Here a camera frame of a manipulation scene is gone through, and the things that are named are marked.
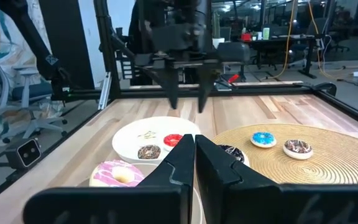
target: chocolate drizzle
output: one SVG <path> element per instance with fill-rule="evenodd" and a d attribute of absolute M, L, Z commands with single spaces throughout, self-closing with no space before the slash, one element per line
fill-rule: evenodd
<path fill-rule="evenodd" d="M 234 156 L 238 161 L 244 162 L 244 155 L 240 149 L 227 145 L 219 145 L 219 147 L 222 148 L 228 154 Z"/>
<path fill-rule="evenodd" d="M 147 145 L 137 151 L 139 159 L 156 159 L 160 156 L 161 149 L 156 145 Z"/>
<path fill-rule="evenodd" d="M 308 153 L 312 150 L 308 143 L 301 140 L 288 140 L 284 143 L 284 147 L 296 153 Z"/>

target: red frosted donut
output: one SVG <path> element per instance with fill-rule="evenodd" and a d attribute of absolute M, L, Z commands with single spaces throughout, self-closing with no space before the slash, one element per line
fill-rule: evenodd
<path fill-rule="evenodd" d="M 182 137 L 180 134 L 169 134 L 164 138 L 164 144 L 169 147 L 175 147 Z"/>

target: white bowl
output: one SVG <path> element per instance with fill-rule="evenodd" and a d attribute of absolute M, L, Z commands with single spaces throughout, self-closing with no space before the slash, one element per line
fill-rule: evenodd
<path fill-rule="evenodd" d="M 155 145 L 161 148 L 157 159 L 139 159 L 137 152 L 144 146 L 144 142 L 138 142 L 139 133 L 145 133 L 148 130 L 155 131 L 157 138 Z M 140 119 L 121 128 L 112 138 L 111 145 L 118 156 L 128 163 L 146 163 L 160 164 L 170 151 L 165 150 L 163 138 L 168 134 L 201 134 L 200 129 L 195 123 L 183 118 L 159 116 Z"/>
<path fill-rule="evenodd" d="M 158 165 L 155 164 L 132 164 L 138 168 L 145 177 L 151 174 Z M 193 188 L 193 207 L 191 211 L 191 224 L 202 224 L 203 222 L 203 204 L 201 203 L 200 195 L 197 190 Z"/>

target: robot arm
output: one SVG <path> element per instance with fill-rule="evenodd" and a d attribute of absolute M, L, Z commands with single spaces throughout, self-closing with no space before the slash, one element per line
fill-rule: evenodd
<path fill-rule="evenodd" d="M 26 0 L 0 0 L 0 10 L 12 18 L 37 58 L 37 69 L 46 80 L 52 81 L 53 95 L 63 95 L 63 84 L 72 84 L 70 75 L 48 50 L 28 13 Z"/>

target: gold woven mat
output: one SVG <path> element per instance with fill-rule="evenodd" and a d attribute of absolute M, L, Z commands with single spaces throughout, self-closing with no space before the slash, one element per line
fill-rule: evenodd
<path fill-rule="evenodd" d="M 272 133 L 276 146 L 254 146 L 250 138 L 258 131 Z M 289 139 L 309 143 L 313 156 L 305 161 L 288 157 L 283 144 Z M 358 184 L 358 139 L 345 134 L 294 124 L 258 124 L 225 131 L 213 142 L 239 148 L 253 170 L 278 183 Z"/>

